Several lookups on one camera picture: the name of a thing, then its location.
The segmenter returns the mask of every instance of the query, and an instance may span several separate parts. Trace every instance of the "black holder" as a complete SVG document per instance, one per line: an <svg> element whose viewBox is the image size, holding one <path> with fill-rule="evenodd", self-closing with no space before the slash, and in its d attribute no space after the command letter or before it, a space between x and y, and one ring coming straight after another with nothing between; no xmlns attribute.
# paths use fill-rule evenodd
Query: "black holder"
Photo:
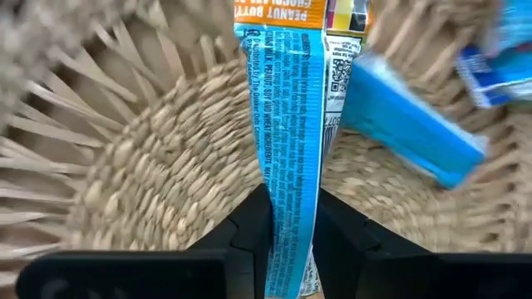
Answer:
<svg viewBox="0 0 532 299"><path fill-rule="evenodd" d="M185 252L52 253L22 271L17 294L19 299L264 299L272 222L261 185ZM313 244L327 299L532 297L532 255L432 253L323 190Z"/></svg>

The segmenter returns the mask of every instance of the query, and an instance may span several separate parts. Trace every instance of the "orange label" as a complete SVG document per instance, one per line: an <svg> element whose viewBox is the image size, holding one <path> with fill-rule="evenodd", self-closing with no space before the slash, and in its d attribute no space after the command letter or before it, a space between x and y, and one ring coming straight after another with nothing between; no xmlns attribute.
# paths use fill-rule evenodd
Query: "orange label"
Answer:
<svg viewBox="0 0 532 299"><path fill-rule="evenodd" d="M234 21L322 29L327 0L234 0Z"/></svg>

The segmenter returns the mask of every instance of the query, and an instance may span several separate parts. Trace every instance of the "basket weave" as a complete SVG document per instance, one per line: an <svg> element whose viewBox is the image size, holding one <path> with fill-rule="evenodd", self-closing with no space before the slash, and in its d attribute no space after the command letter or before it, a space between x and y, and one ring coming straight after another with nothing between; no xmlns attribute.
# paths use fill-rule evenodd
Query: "basket weave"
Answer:
<svg viewBox="0 0 532 299"><path fill-rule="evenodd" d="M2 298L11 291L9 274L57 250L61 240L65 248L187 248L261 182L232 1L159 0L149 9L134 2L129 10L103 2L114 7L115 18L91 19L94 40L83 49L56 49L42 73L9 81L20 87L13 99L29 96L4 118L11 129L0 144L0 166L10 169L0 173ZM415 11L409 5L398 2L397 18L377 9L377 22L407 23ZM424 22L434 21L414 22L406 32L432 28ZM323 187L433 251L528 251L530 115L473 106L451 66L458 46L450 54L451 46L438 45L464 44L474 30L464 22L445 24L426 45L434 51L404 64L397 63L403 61L397 53L407 53L402 48L388 57L445 116L490 137L490 159L462 188L444 191L382 146L341 130ZM453 26L470 33L448 34ZM375 32L372 46L386 53L391 37ZM47 51L40 49L39 55ZM444 67L428 71L434 65ZM55 72L48 71L52 66Z"/></svg>

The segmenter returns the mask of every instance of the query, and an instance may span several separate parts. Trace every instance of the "wicker basket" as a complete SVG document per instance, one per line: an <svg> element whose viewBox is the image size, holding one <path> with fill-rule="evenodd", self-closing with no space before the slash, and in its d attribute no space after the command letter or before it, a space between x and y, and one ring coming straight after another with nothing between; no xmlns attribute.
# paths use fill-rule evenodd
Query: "wicker basket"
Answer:
<svg viewBox="0 0 532 299"><path fill-rule="evenodd" d="M87 14L90 22L66 22L71 28L92 24L77 36L95 33L82 49L39 45L35 57L46 67L35 73L6 51L5 59L27 72L11 79L2 73L4 94L13 94L13 103L22 94L27 99L4 118L10 130L0 144L0 297L8 297L27 260L57 250L61 241L65 248L185 249L261 182L231 2L102 1L98 8L116 13L102 17L94 8L99 17ZM397 2L397 19L377 9L377 22L386 17L407 24L408 12L417 12L409 5ZM423 8L429 13L433 6ZM406 32L438 20L418 20ZM451 66L459 47L451 53L438 45L462 45L475 33L467 24L468 33L457 37L448 29L463 24L444 23L431 33L437 42L427 47L434 51L415 60L400 58L407 53L401 47L387 55L444 115L490 137L489 160L462 188L445 191L382 146L342 130L323 187L433 251L527 251L530 116L473 106ZM370 41L386 53L394 47L386 38L376 30ZM432 61L444 67L428 71Z"/></svg>

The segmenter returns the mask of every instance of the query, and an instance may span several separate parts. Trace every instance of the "qr code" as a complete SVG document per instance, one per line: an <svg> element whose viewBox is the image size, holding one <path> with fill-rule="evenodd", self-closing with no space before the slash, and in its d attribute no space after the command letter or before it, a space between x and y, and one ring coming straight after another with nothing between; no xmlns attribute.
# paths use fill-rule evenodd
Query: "qr code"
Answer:
<svg viewBox="0 0 532 299"><path fill-rule="evenodd" d="M331 91L345 92L349 75L351 74L351 61L348 59L332 59L332 82Z"/></svg>

